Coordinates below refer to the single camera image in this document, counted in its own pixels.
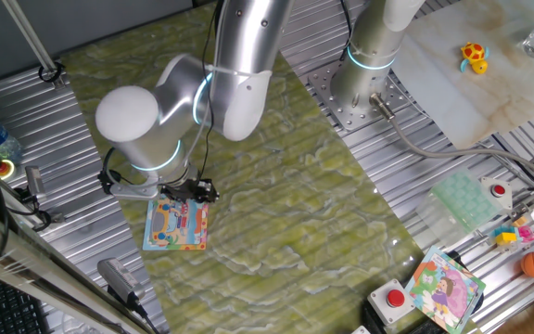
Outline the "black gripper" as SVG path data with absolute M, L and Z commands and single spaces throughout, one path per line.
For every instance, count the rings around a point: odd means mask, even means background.
M 187 178 L 179 186 L 164 184 L 160 187 L 160 193 L 167 198 L 175 199 L 181 202 L 192 200 L 195 202 L 213 203 L 219 197 L 220 193 L 215 188 L 211 179 L 199 179 L 199 174 L 192 178 Z

